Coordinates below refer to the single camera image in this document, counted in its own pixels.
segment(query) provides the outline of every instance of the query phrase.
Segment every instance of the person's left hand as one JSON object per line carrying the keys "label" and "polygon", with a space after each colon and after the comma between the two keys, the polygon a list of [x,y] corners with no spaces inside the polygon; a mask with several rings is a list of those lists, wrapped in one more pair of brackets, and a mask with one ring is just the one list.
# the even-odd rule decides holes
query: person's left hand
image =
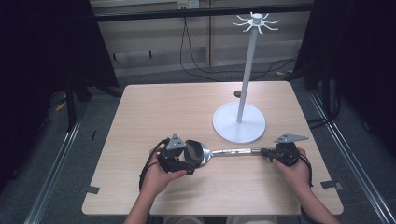
{"label": "person's left hand", "polygon": [[141,192],[145,192],[149,195],[157,196],[166,189],[172,180],[179,179],[183,175],[187,174],[187,171],[185,170],[166,173],[158,163],[158,153],[161,152],[161,150],[163,149],[158,148],[157,153],[152,156],[151,161],[148,164],[149,168],[143,181]]}

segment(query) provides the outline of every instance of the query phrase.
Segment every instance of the white round base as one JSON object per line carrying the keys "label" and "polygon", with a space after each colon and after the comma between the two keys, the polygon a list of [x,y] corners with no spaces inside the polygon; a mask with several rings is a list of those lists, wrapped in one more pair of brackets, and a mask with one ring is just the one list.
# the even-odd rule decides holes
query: white round base
{"label": "white round base", "polygon": [[249,144],[262,136],[265,118],[253,105],[245,104],[242,122],[236,122],[239,102],[222,105],[213,116],[213,127],[224,139],[236,144]]}

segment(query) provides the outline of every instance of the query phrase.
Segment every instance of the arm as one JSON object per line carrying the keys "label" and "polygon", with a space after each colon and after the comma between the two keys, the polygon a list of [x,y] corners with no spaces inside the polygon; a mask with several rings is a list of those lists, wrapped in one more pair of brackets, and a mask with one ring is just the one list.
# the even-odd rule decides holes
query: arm
{"label": "arm", "polygon": [[154,203],[155,198],[163,192],[168,184],[175,179],[181,178],[187,174],[187,171],[177,171],[174,173],[166,173],[160,164],[158,164],[158,156],[154,155],[149,164],[153,164],[148,168],[142,189],[139,196],[134,202],[128,217],[124,224],[145,224],[149,217],[149,210]]}
{"label": "arm", "polygon": [[[298,148],[298,150],[305,155],[305,150],[302,148]],[[309,186],[308,168],[303,161],[298,160],[295,165],[287,167],[281,162],[274,160],[274,165],[290,185],[309,217],[319,223],[340,223],[317,198]]]}

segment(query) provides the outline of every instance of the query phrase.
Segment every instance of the table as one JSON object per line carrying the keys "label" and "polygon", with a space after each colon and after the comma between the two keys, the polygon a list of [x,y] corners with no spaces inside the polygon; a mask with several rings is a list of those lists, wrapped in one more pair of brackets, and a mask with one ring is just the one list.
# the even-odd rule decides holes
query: table
{"label": "table", "polygon": [[[182,140],[204,143],[211,150],[273,147],[282,133],[308,136],[298,142],[312,163],[312,190],[333,214],[343,205],[289,82],[250,82],[247,103],[264,114],[262,137],[235,145],[217,135],[215,111],[239,100],[240,82],[131,85],[125,88],[82,211],[87,215],[126,215],[139,193],[141,170],[149,150],[176,133]],[[193,175],[173,181],[150,213],[158,216],[298,215],[300,205],[275,166],[261,156],[215,157]]]}

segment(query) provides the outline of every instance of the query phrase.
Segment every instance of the white stand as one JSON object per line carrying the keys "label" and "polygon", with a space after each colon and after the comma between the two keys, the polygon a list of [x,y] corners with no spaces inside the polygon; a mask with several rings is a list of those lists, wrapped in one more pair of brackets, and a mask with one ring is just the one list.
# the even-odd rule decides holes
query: white stand
{"label": "white stand", "polygon": [[264,21],[268,14],[263,18],[262,14],[250,13],[250,20],[238,18],[242,21],[247,21],[242,24],[250,24],[244,31],[247,32],[252,26],[257,26],[258,29],[253,29],[250,33],[250,40],[247,49],[247,63],[245,66],[244,80],[242,84],[241,98],[239,104],[237,102],[228,103],[221,106],[213,116],[213,127],[216,132],[224,139],[236,144],[249,144],[256,141],[262,136],[265,130],[265,118],[262,112],[253,105],[246,104],[246,97],[248,93],[248,83],[250,81],[251,65],[253,64],[254,50],[256,48],[258,32],[262,34],[260,26],[265,26],[270,30],[277,30],[265,25]]}

